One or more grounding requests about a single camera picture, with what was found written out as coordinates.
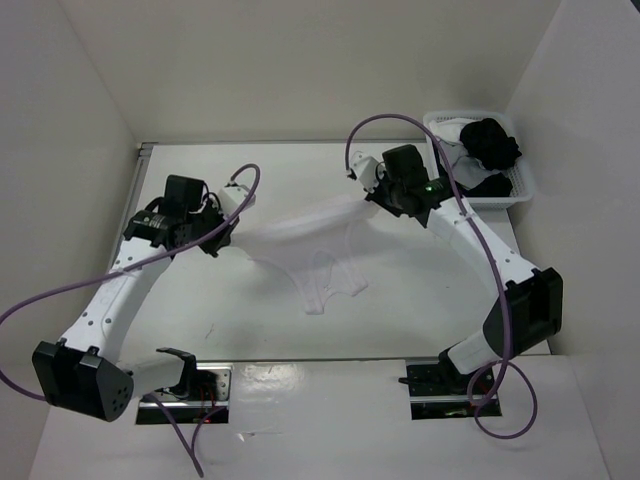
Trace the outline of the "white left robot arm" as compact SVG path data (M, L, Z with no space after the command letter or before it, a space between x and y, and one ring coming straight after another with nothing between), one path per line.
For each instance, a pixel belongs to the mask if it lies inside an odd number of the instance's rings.
M47 403L107 422L129 402L165 388L176 399L198 388L194 355L169 347L136 365L121 363L131 324L177 249L192 242L211 256L229 245L247 194L230 182L209 193L202 180L171 175L163 196L129 220L104 282L76 322L55 343L41 342L32 363Z

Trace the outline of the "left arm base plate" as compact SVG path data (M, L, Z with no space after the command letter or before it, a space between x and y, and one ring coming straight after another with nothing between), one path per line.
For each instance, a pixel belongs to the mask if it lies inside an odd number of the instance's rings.
M176 394L170 387L152 392L178 425L227 424L232 365L200 362L188 393Z

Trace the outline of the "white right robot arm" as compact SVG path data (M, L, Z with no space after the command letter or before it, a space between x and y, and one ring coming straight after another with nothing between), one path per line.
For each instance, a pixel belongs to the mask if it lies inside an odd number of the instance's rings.
M468 386L485 365L512 359L556 335L562 325L563 280L514 252L454 194L449 177L429 177L417 148L402 145L380 160L355 153L349 173L367 200L406 215L446 242L480 277L494 304L480 329L440 353L438 381L451 393Z

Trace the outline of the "white tank top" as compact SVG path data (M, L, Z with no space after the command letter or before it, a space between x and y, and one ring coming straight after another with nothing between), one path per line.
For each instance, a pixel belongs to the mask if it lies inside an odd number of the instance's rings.
M368 287L351 248L357 224L377 208L348 195L233 236L232 245L251 260L271 265L291 280L308 315L321 315L336 294L354 297Z

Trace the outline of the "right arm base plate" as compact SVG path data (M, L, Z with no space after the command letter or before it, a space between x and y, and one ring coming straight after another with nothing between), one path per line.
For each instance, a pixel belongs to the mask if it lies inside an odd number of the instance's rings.
M436 359L409 360L398 382L408 389L411 419L473 418L476 406L469 400L471 374L451 373Z

